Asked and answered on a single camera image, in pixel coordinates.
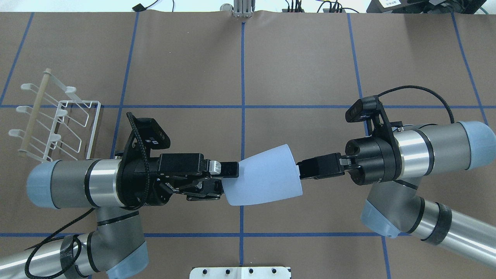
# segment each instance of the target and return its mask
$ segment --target white label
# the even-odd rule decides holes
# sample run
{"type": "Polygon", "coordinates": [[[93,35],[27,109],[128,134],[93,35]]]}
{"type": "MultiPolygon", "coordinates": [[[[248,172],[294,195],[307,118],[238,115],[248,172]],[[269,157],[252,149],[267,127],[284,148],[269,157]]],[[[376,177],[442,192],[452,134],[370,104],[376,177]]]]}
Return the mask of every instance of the white label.
{"type": "Polygon", "coordinates": [[[379,2],[385,8],[401,5],[400,0],[379,0],[379,2]]]}

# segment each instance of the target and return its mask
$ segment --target white background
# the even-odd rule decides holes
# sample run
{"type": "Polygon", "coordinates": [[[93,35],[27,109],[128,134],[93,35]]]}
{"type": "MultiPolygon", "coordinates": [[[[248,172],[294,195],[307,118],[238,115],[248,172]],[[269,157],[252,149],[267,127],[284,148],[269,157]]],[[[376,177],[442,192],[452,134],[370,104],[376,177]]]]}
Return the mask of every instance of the white background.
{"type": "MultiPolygon", "coordinates": [[[[0,0],[0,11],[132,11],[132,7],[138,3],[143,6],[152,4],[155,0],[0,0]]],[[[224,3],[233,4],[232,0],[175,0],[174,11],[218,11],[224,3]]],[[[370,0],[340,0],[344,7],[354,8],[359,12],[365,12],[370,0]]],[[[305,12],[316,12],[321,2],[315,0],[303,0],[302,7],[305,12]]],[[[286,8],[284,0],[256,0],[256,10],[268,10],[281,12],[286,8]]],[[[488,0],[483,7],[491,14],[496,13],[496,0],[488,0]]],[[[172,0],[159,0],[150,9],[159,11],[172,11],[172,0]]]]}

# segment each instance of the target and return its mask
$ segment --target white mounting plate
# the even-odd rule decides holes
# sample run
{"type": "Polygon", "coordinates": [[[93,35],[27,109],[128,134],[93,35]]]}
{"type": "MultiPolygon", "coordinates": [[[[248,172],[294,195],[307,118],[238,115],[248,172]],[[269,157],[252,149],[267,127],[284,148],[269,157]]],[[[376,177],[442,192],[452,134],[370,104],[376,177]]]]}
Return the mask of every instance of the white mounting plate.
{"type": "Polygon", "coordinates": [[[290,267],[194,268],[189,279],[291,279],[290,267]]]}

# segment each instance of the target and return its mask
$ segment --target white cup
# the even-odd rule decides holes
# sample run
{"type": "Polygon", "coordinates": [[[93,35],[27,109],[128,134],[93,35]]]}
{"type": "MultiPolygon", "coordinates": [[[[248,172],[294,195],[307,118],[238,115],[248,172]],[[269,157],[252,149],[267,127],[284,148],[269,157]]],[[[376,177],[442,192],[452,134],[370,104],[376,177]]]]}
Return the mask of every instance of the white cup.
{"type": "Polygon", "coordinates": [[[222,179],[232,206],[269,203],[303,195],[300,172],[287,144],[240,162],[238,178],[222,179]]]}

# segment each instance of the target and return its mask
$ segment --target light blue joint cap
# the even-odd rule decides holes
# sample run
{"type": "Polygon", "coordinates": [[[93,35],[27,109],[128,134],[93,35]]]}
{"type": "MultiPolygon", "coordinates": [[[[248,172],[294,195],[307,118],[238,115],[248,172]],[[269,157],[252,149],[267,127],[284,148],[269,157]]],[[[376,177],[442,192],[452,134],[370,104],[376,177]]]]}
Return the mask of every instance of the light blue joint cap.
{"type": "Polygon", "coordinates": [[[148,249],[145,241],[120,263],[107,270],[107,275],[109,279],[125,279],[142,272],[147,265],[148,249]]]}
{"type": "Polygon", "coordinates": [[[396,238],[400,234],[400,230],[384,217],[368,200],[365,201],[360,220],[369,229],[382,236],[396,238]]]}
{"type": "Polygon", "coordinates": [[[41,163],[28,176],[26,183],[28,197],[38,207],[57,209],[52,201],[50,183],[52,181],[52,172],[58,161],[60,160],[41,163]]]}
{"type": "Polygon", "coordinates": [[[468,170],[486,166],[496,158],[496,135],[486,124],[478,121],[459,122],[467,133],[470,145],[468,170]]]}

